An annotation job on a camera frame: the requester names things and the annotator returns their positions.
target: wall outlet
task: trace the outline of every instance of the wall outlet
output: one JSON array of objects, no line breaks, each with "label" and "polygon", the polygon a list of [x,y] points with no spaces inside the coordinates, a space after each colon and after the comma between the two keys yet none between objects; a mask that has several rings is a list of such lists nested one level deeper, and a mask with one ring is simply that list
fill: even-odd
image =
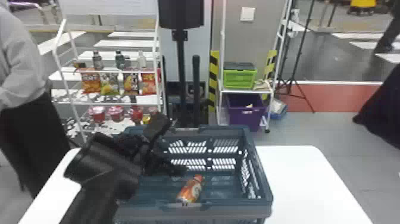
[{"label": "wall outlet", "polygon": [[241,21],[254,21],[254,7],[242,7],[242,13],[240,14]]}]

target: orange bottle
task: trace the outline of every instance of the orange bottle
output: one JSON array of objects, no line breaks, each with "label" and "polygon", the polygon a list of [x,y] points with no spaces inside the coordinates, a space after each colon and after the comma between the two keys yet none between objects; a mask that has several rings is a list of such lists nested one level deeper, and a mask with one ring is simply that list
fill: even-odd
[{"label": "orange bottle", "polygon": [[195,177],[186,182],[180,190],[176,201],[181,203],[194,203],[200,196],[202,191],[203,176],[197,174]]}]

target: shelf rack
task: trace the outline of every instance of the shelf rack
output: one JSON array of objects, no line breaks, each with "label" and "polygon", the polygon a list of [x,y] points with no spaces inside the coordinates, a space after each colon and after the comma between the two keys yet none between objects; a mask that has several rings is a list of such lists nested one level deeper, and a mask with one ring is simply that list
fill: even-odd
[{"label": "shelf rack", "polygon": [[[161,97],[161,95],[163,93],[165,93],[165,86],[164,86],[164,69],[163,69],[163,64],[161,64],[161,81],[158,81],[158,74],[157,74],[157,62],[159,61],[157,59],[157,55],[162,55],[161,53],[161,46],[160,46],[160,36],[158,34],[158,26],[159,26],[159,16],[158,16],[158,9],[156,8],[155,10],[155,18],[156,18],[156,23],[155,23],[155,27],[154,27],[154,32],[152,32],[152,38],[153,40],[151,40],[150,42],[152,42],[151,45],[147,45],[146,47],[151,47],[152,48],[152,63],[153,63],[153,70],[154,71],[139,71],[140,73],[154,73],[154,77],[155,77],[155,85],[156,85],[156,92],[157,94],[155,94],[155,96],[153,96],[153,98],[155,98],[155,102],[152,102],[151,105],[156,105],[158,108],[158,111],[162,111],[163,113],[166,113],[166,103],[165,103],[165,97]],[[77,122],[77,126],[78,126],[78,130],[82,136],[83,142],[86,143],[87,141],[87,137],[85,132],[87,132],[87,130],[84,130],[83,125],[81,124],[81,119],[82,117],[80,117],[78,115],[77,109],[76,109],[76,105],[89,105],[89,106],[93,106],[93,105],[149,105],[149,103],[132,103],[132,102],[123,102],[123,98],[124,97],[116,97],[115,101],[113,101],[113,98],[111,98],[111,101],[109,102],[96,102],[96,99],[98,99],[99,95],[91,95],[91,94],[83,94],[82,91],[77,91],[76,89],[73,89],[74,87],[76,87],[79,83],[75,84],[75,86],[73,88],[69,88],[68,87],[68,83],[67,83],[67,79],[65,78],[64,74],[67,73],[74,73],[74,68],[69,68],[69,67],[62,67],[61,66],[61,62],[60,62],[60,56],[58,55],[58,46],[61,40],[61,36],[62,34],[65,32],[68,33],[68,37],[70,39],[71,42],[71,47],[73,49],[73,53],[74,53],[74,57],[75,58],[79,58],[78,55],[78,50],[76,48],[76,44],[74,39],[72,38],[71,35],[71,30],[68,27],[68,23],[67,23],[67,19],[64,18],[60,24],[60,28],[58,29],[55,41],[54,41],[54,45],[52,47],[52,55],[55,59],[55,62],[57,64],[58,67],[58,74],[61,77],[61,80],[64,84],[65,87],[65,95],[67,97],[67,100],[62,100],[60,101],[60,99],[56,99],[55,102],[57,103],[62,103],[62,104],[71,104],[72,107],[72,111],[74,114],[74,117],[76,119]],[[118,80],[121,80],[122,77],[122,73],[124,72],[129,72],[131,73],[132,71],[121,71],[117,68],[105,68],[103,71],[85,71],[85,73],[101,73],[101,72],[107,72],[107,73],[118,73]],[[77,101],[77,95],[80,95],[81,97],[79,97],[78,99],[84,98],[84,96],[82,95],[86,95],[86,100],[83,101]]]},{"label": "shelf rack", "polygon": [[[276,34],[275,38],[275,43],[274,43],[274,48],[277,50],[277,57],[275,60],[275,71],[274,71],[274,77],[272,80],[272,86],[270,85],[269,80],[265,80],[266,83],[268,83],[267,89],[264,91],[253,91],[250,89],[226,89],[223,86],[224,83],[224,58],[225,58],[225,30],[226,30],[226,4],[227,0],[223,0],[223,6],[222,6],[222,25],[221,25],[221,43],[220,43],[220,60],[219,60],[219,77],[218,77],[218,97],[217,97],[217,123],[219,125],[227,125],[227,120],[225,119],[226,117],[223,116],[228,116],[227,112],[223,108],[223,95],[224,94],[229,94],[229,93],[235,93],[235,94],[270,94],[270,104],[272,105],[272,102],[274,100],[274,94],[276,90],[276,81],[277,81],[277,75],[279,74],[279,69],[280,69],[280,62],[282,59],[283,55],[283,43],[285,43],[285,38],[287,37],[287,32],[288,32],[288,24],[291,14],[291,5],[292,5],[293,0],[285,0],[285,7],[283,8],[282,11],[282,16],[280,18],[279,26],[278,26],[278,31]],[[272,107],[269,107],[268,109],[268,114],[263,116],[261,119],[261,126],[265,126],[265,132],[269,133],[270,132],[270,120],[271,120],[271,111]]]}]

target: shopping basket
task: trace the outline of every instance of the shopping basket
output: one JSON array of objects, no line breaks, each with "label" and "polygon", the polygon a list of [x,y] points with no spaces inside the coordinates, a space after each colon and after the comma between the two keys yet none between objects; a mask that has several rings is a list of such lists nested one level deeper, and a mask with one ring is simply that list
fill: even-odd
[{"label": "shopping basket", "polygon": [[[124,133],[141,130],[128,127]],[[135,196],[120,204],[115,223],[264,223],[271,215],[273,196],[247,127],[201,126],[163,136],[157,144],[172,163],[187,167],[185,176],[142,177]],[[195,174],[205,178],[199,199],[177,203]]]}]

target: chip bag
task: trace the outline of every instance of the chip bag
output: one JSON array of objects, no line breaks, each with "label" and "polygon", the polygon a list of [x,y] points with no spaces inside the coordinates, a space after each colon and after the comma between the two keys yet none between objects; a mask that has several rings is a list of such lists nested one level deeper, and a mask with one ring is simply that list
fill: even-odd
[{"label": "chip bag", "polygon": [[[158,69],[158,83],[161,81],[161,71]],[[154,73],[141,73],[142,84],[141,84],[141,95],[152,95],[157,93]]]},{"label": "chip bag", "polygon": [[138,73],[123,73],[124,76],[124,95],[136,96],[139,94]]},{"label": "chip bag", "polygon": [[101,95],[119,95],[118,73],[100,73]]},{"label": "chip bag", "polygon": [[[94,71],[94,68],[81,68],[79,71]],[[101,91],[101,80],[99,73],[80,73],[82,77],[82,88],[84,94]]]}]

